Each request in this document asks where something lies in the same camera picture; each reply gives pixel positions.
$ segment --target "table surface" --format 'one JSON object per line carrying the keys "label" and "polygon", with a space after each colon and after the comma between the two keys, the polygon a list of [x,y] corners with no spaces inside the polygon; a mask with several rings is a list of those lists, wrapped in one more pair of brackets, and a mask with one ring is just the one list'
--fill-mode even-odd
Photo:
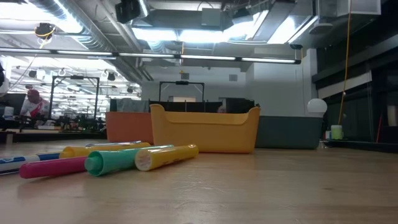
{"label": "table surface", "polygon": [[[0,157],[88,143],[0,146]],[[397,173],[395,154],[329,148],[199,154],[104,177],[0,175],[0,223],[396,224]]]}

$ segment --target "blue marker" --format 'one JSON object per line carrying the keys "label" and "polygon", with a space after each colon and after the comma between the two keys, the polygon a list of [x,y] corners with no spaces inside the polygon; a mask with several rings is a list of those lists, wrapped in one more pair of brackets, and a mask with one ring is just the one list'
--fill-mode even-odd
{"label": "blue marker", "polygon": [[60,152],[51,152],[45,154],[37,154],[31,156],[11,157],[0,159],[0,174],[17,172],[19,168],[28,162],[46,161],[51,159],[59,159]]}
{"label": "blue marker", "polygon": [[140,142],[142,142],[142,141],[87,144],[86,147],[93,147],[93,146],[119,146],[119,145],[127,145],[127,144],[137,144],[137,143],[140,143]]}

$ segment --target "green cup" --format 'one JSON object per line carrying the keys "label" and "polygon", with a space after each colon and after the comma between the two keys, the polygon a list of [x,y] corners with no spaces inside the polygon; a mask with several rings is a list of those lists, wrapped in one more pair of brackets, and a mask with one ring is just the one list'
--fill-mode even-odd
{"label": "green cup", "polygon": [[336,140],[343,139],[343,127],[341,125],[331,126],[331,138]]}
{"label": "green cup", "polygon": [[166,147],[173,147],[173,145],[125,149],[120,151],[93,151],[88,155],[85,161],[85,168],[89,174],[96,177],[119,170],[133,169],[136,167],[134,158],[138,151],[141,149],[163,149]]}

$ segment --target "yellow plastic bin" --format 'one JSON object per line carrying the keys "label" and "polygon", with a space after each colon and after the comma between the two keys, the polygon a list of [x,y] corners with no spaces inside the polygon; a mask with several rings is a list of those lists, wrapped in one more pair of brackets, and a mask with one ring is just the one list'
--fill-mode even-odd
{"label": "yellow plastic bin", "polygon": [[151,105],[155,145],[196,144],[199,152],[250,153],[254,150],[260,109],[246,114],[166,112]]}

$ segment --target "person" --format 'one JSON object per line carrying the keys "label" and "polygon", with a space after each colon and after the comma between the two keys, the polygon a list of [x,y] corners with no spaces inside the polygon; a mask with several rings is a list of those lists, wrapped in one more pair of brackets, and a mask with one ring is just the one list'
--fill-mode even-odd
{"label": "person", "polygon": [[20,115],[26,115],[29,112],[30,117],[35,118],[39,115],[47,117],[49,115],[49,102],[40,97],[37,90],[29,90],[27,92],[27,100],[22,105]]}
{"label": "person", "polygon": [[217,109],[217,113],[226,113],[226,108],[225,108],[225,106],[221,105],[221,106]]}
{"label": "person", "polygon": [[8,89],[10,88],[10,81],[4,74],[5,70],[3,69],[0,62],[0,96],[5,95]]}

